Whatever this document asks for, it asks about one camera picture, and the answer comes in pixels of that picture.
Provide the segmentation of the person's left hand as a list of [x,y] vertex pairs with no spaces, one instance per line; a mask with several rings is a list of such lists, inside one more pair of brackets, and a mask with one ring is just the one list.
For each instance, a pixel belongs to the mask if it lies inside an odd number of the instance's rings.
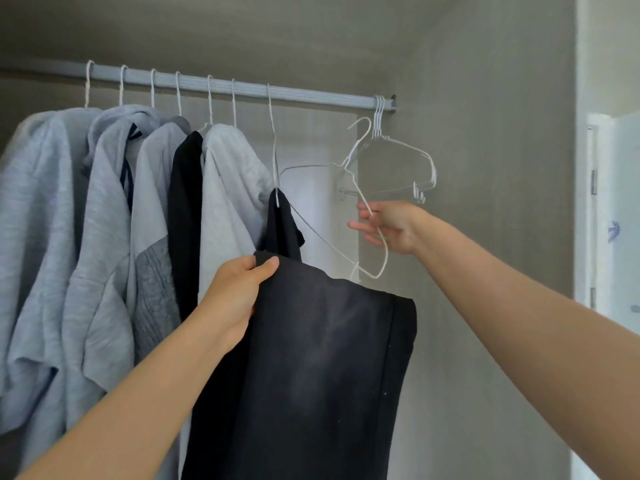
[[249,284],[249,270],[255,264],[254,255],[222,264],[196,308],[196,316],[204,320],[217,355],[235,348],[248,328],[259,293],[254,293]]

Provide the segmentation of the person's right hand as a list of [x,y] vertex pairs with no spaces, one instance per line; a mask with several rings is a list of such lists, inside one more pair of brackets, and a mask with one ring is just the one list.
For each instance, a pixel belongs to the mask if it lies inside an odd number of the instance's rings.
[[418,256],[434,217],[407,201],[384,201],[382,211],[388,248],[402,255]]

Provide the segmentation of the white wire clothes hanger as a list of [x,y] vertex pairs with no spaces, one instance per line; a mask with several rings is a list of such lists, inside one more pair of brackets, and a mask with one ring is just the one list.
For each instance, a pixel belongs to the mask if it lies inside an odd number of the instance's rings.
[[[356,174],[354,174],[354,172],[352,172],[352,170],[350,170],[349,165],[351,164],[351,160],[352,157],[354,155],[354,153],[356,152],[356,150],[358,149],[359,145],[363,142],[364,138],[368,135],[370,135],[372,133],[372,129],[374,127],[374,124],[372,122],[372,119],[368,116],[364,116],[361,117],[359,119],[357,119],[354,123],[351,124],[351,126],[349,126],[349,128],[352,128],[354,126],[356,126],[359,122],[361,121],[366,121],[368,126],[367,129],[364,133],[364,135],[362,137],[359,137],[356,140],[356,143],[352,146],[351,150],[349,151],[348,155],[345,157],[345,159],[342,161],[342,163],[337,164],[334,162],[331,163],[327,163],[327,164],[302,164],[302,165],[295,165],[295,166],[289,166],[284,168],[283,170],[279,170],[278,166],[277,166],[277,161],[276,161],[276,154],[273,155],[273,170],[274,170],[274,178],[277,184],[280,183],[280,177],[283,176],[284,173],[286,173],[287,171],[290,170],[295,170],[295,169],[316,169],[316,168],[336,168],[338,170],[340,170],[341,172],[343,172],[344,174],[348,175],[349,177],[351,177],[351,181],[353,183],[353,186],[356,190],[356,194],[358,195],[358,197],[361,199],[361,201],[365,204],[365,208],[367,209],[367,211],[369,212],[370,216],[373,215],[373,211],[372,208],[369,204],[369,202],[366,200],[363,192],[361,191],[360,187],[358,186],[358,183],[356,181]],[[346,254],[344,254],[343,252],[341,252],[340,249],[336,248],[334,245],[332,245],[332,243],[328,240],[326,240],[318,231],[316,231],[314,229],[314,227],[303,217],[302,213],[300,213],[300,211],[298,211],[295,206],[293,206],[293,204],[290,204],[291,209],[294,211],[294,213],[300,218],[300,220],[302,220],[302,222],[304,222],[304,224],[325,244],[327,245],[332,251],[334,251],[338,256],[340,256],[341,258],[345,259],[345,261],[347,261],[349,264],[351,264],[353,266],[352,268],[352,272],[349,276],[349,279],[351,280],[353,275],[355,274],[356,271],[358,272],[362,272],[364,273],[364,275],[366,275],[366,277],[372,279],[372,280],[378,280],[380,279],[380,277],[382,277],[387,264],[388,264],[388,257],[389,257],[389,248],[388,248],[388,243],[381,231],[381,229],[378,227],[376,228],[376,231],[378,233],[378,236],[380,238],[380,240],[383,243],[383,248],[385,250],[385,256],[383,259],[383,263],[381,265],[380,270],[376,273],[370,273],[369,271],[367,271],[365,268],[363,268],[363,266],[360,265],[360,261],[353,261],[352,259],[350,259]]]

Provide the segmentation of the wide black garment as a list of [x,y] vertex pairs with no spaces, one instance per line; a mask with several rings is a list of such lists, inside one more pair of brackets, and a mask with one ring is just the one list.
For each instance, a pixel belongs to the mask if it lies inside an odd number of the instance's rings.
[[415,303],[302,263],[303,243],[272,191],[254,255],[279,267],[196,402],[181,480],[387,480]]

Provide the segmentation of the person's right forearm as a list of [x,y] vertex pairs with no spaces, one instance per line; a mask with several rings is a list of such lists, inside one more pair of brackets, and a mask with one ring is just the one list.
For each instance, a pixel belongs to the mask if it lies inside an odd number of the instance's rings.
[[640,480],[640,336],[412,212],[415,255],[548,425],[601,480]]

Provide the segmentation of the person's left forearm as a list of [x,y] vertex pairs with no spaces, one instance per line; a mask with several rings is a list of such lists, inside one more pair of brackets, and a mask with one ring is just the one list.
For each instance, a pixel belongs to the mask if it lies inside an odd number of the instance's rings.
[[228,325],[199,307],[16,480],[153,480],[221,360]]

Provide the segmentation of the light grey shirt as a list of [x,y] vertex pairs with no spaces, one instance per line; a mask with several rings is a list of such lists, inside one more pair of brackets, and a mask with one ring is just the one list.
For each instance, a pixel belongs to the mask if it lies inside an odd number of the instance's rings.
[[213,125],[204,137],[202,157],[198,302],[222,264],[259,247],[274,189],[271,173],[233,126]]

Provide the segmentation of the narrow black garment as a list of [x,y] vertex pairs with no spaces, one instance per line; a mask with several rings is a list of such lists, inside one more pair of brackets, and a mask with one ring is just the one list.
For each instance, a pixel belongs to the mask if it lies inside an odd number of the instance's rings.
[[180,320],[198,304],[203,201],[203,136],[190,133],[176,149],[168,198],[168,249]]

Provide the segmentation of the grey shirt with knit panel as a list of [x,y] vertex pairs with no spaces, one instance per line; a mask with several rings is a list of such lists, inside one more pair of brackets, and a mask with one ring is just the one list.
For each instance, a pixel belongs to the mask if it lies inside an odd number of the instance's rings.
[[185,118],[171,118],[142,142],[136,161],[127,284],[135,365],[181,323],[168,248],[168,190],[175,151],[190,133]]

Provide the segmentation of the grey metal closet rod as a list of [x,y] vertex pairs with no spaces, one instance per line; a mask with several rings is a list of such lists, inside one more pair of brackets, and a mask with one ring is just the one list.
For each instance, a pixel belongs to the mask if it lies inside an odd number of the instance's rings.
[[279,102],[375,110],[381,97],[329,93],[310,89],[284,88],[273,85],[197,77],[156,70],[140,70],[121,66],[96,64],[92,61],[70,62],[49,59],[12,58],[0,56],[0,70],[33,73],[154,89],[174,89],[211,95],[272,99]]

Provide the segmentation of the blue-grey hooded top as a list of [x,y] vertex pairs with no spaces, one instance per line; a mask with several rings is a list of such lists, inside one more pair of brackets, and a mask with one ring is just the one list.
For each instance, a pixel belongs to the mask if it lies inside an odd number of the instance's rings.
[[22,426],[20,473],[134,368],[126,291],[135,159],[127,153],[167,122],[148,106],[121,105],[102,111],[92,124],[76,205],[77,263],[61,320],[63,368]]

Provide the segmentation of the light blue t-shirt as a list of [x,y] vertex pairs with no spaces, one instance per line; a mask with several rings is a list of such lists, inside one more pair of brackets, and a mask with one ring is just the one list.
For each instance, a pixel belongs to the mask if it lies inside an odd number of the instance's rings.
[[102,110],[32,114],[0,158],[0,434],[25,425],[63,368],[76,205]]

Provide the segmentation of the white door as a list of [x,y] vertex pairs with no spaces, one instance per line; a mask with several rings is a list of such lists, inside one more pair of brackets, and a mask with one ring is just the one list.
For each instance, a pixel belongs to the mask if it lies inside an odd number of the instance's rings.
[[578,138],[573,297],[640,335],[640,112],[588,113]]

